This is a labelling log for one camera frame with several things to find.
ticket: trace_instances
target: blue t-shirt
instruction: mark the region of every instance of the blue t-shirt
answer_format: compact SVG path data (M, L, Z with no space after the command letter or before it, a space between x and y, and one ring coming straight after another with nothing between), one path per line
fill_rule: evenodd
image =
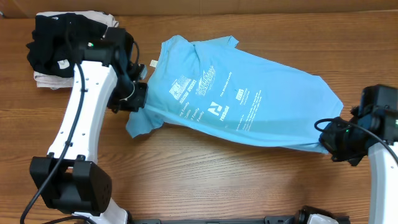
M130 135L167 122L253 146L326 152L313 124L340 115L338 97L320 77L238 50L237 43L189 43L179 35L164 42L145 108L130 114Z

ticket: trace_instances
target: clothing tag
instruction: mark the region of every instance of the clothing tag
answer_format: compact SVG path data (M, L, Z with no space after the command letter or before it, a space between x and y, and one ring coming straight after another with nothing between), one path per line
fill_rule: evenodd
M60 66L60 69L66 69L69 67L69 61L68 59L58 61L58 65Z
M151 60L149 65L150 65L151 67L156 68L157 61L156 61L156 60Z

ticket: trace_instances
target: wooden table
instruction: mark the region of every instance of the wooden table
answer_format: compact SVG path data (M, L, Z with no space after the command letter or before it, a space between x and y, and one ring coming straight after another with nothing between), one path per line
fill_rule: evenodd
M320 75L343 101L345 119L364 87L398 87L397 12L118 20L139 43L147 65L173 35L188 40L233 35L241 50ZM36 192L30 160L46 154L70 94L36 87L25 47L34 24L0 21L0 223L19 222ZM354 224L368 221L367 158L350 167L322 154L245 146L171 125L132 139L125 130L128 117L106 112L99 165L113 179L115 201L135 218L261 218L311 205L346 213ZM60 217L40 198L27 223Z

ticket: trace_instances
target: white folded shirt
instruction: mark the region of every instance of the white folded shirt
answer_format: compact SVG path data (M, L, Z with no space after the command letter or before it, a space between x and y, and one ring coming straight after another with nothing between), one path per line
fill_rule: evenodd
M78 15L83 15L88 19L100 22L102 24L107 25L108 27L117 27L119 26L119 22L115 20L114 16L106 15L103 12L96 12L96 11L79 11L79 12L40 12L36 14L36 16L56 16L66 13L75 13ZM37 82L37 87L47 87L53 90L58 88L68 88L73 86L73 78L62 78L56 75L46 75L39 72L33 73L34 80Z

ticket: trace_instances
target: fabric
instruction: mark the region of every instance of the fabric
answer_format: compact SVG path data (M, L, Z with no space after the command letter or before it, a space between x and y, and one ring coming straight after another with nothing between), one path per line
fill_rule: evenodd
M30 49L28 60L35 70L34 79L37 81L37 86L52 89L73 86L73 66L68 61L68 49L64 41L67 19L73 23L71 33L75 36L76 43L100 39L106 32L107 24L114 26L118 24L112 15L100 12L89 11L85 16L55 13L57 12L44 12L40 14L46 14L48 17L41 15L36 17L36 29L32 33L35 42L27 45ZM98 19L101 23L88 17Z
M343 108L318 76L179 35L162 44L148 86L145 108L126 125L132 137L167 122L242 144L327 152L313 124Z

